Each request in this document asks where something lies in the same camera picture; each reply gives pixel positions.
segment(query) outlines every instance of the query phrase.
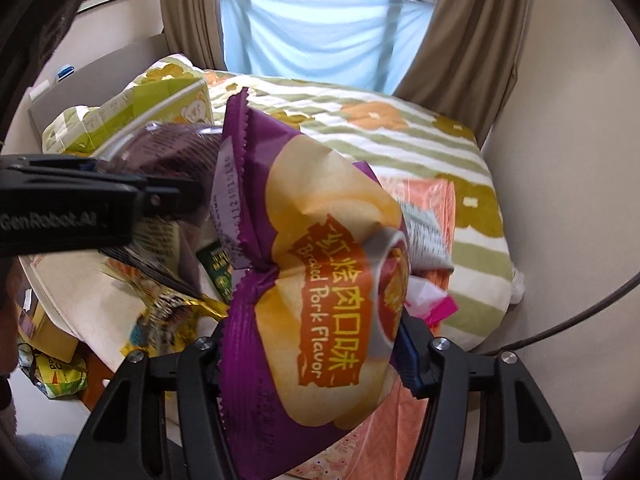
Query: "curtain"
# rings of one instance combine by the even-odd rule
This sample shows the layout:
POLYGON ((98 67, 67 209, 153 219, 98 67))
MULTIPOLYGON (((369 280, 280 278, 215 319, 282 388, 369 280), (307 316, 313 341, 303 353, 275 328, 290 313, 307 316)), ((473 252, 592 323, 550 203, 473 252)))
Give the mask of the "curtain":
POLYGON ((529 0, 438 0, 396 96, 460 121, 481 146, 516 81, 529 0))
POLYGON ((226 70, 220 0, 160 0, 169 50, 200 68, 226 70))
POLYGON ((226 63, 237 73, 391 94, 432 11, 408 0, 222 0, 226 63))

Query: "cardboard box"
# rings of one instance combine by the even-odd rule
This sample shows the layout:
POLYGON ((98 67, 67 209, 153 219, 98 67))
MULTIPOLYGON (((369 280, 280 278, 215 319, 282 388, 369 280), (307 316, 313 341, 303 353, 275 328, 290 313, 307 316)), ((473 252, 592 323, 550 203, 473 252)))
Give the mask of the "cardboard box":
POLYGON ((18 331, 25 342, 59 361, 71 361, 78 339, 53 324, 31 289, 26 291, 24 303, 15 303, 15 308, 18 331))

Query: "food package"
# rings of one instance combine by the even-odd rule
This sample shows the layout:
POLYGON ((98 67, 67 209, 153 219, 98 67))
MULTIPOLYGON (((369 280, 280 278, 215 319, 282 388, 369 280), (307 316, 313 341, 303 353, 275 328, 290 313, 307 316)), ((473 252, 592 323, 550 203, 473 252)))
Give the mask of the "food package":
POLYGON ((196 257, 207 271, 211 283, 216 287, 222 301, 231 303, 231 271, 229 257, 226 256, 220 240, 199 250, 196 257))
POLYGON ((215 300, 197 300, 162 286, 156 300, 138 317, 124 355, 144 350, 150 357, 181 352, 199 335, 198 322, 203 317, 220 321, 226 316, 226 305, 215 300))
POLYGON ((129 246, 103 252, 139 268, 156 282, 198 296, 200 265, 195 252, 209 217, 220 140, 220 129, 206 124, 152 123, 125 139, 118 134, 103 146, 96 155, 99 171, 189 178, 204 190, 196 211, 172 219, 144 218, 135 226, 129 246))
POLYGON ((200 298, 181 294, 160 285, 139 269, 108 258, 103 272, 129 283, 145 303, 144 311, 131 330, 129 341, 122 348, 127 355, 142 349, 151 357, 181 352, 201 335, 211 335, 214 326, 226 317, 226 305, 209 296, 200 298), (200 333, 201 321, 212 319, 208 333, 200 333))
POLYGON ((450 294, 418 276, 409 277, 404 306, 409 316, 423 320, 428 326, 436 325, 458 311, 450 294))
MULTIPOLYGON (((447 252, 453 248, 453 233, 456 228, 456 191, 453 182, 442 178, 398 178, 380 177, 380 184, 396 200, 408 202, 422 211, 431 211, 438 220, 438 227, 444 238, 447 252)), ((450 269, 427 270, 417 272, 439 286, 443 290, 449 288, 450 269)), ((430 327, 435 334, 436 327, 430 327)))
POLYGON ((270 480, 391 390, 409 263, 400 206, 370 168, 246 96, 226 106, 211 204, 234 268, 221 405, 239 475, 270 480))
POLYGON ((98 108, 69 108, 42 133, 42 152, 90 156, 123 129, 152 121, 212 124, 206 79, 187 74, 144 80, 98 108))
POLYGON ((438 269, 453 271, 453 261, 434 212, 420 209, 410 202, 400 202, 400 207, 409 237, 412 272, 438 269))
POLYGON ((63 363, 20 341, 18 364, 31 382, 49 399, 76 394, 87 386, 86 364, 78 355, 70 363, 63 363))

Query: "cable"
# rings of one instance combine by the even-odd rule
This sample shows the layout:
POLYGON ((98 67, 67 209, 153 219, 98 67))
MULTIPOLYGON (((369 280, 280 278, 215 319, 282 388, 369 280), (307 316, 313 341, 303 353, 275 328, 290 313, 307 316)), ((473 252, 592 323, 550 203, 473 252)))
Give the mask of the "cable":
POLYGON ((577 316, 573 316, 572 318, 569 318, 566 321, 563 321, 562 323, 557 324, 556 326, 551 327, 548 330, 545 330, 544 332, 540 332, 539 334, 536 334, 534 336, 527 337, 526 339, 521 339, 520 341, 516 341, 515 343, 508 344, 506 346, 498 348, 497 350, 493 350, 491 352, 484 352, 482 355, 495 356, 495 355, 498 355, 500 352, 520 350, 525 346, 533 345, 533 343, 537 343, 539 341, 542 341, 543 339, 547 339, 553 335, 564 332, 564 330, 567 330, 572 326, 576 326, 578 323, 581 323, 589 319, 591 316, 595 316, 597 313, 602 312, 605 308, 607 308, 608 306, 611 306, 617 300, 624 298, 628 293, 634 290, 638 285, 640 285, 640 272, 638 272, 628 282, 622 285, 618 290, 612 292, 606 298, 604 298, 603 300, 600 300, 595 305, 590 306, 587 310, 583 310, 577 316))

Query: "white wall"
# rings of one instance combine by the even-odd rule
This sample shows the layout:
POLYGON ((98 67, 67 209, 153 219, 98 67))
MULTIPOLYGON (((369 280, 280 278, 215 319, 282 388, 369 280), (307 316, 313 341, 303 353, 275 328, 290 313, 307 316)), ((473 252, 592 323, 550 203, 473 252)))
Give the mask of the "white wall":
MULTIPOLYGON (((490 349, 640 270, 640 46, 609 0, 534 0, 484 155, 527 282, 490 349)), ((640 424, 640 291, 520 355, 575 450, 611 450, 640 424)))
MULTIPOLYGON (((81 68, 105 54, 161 31, 160 0, 118 0, 88 10, 76 17, 69 33, 40 73, 36 86, 45 79, 53 83, 58 69, 65 64, 81 68)), ((25 97, 14 115, 2 153, 42 150, 41 142, 31 131, 27 108, 28 97, 25 97)))

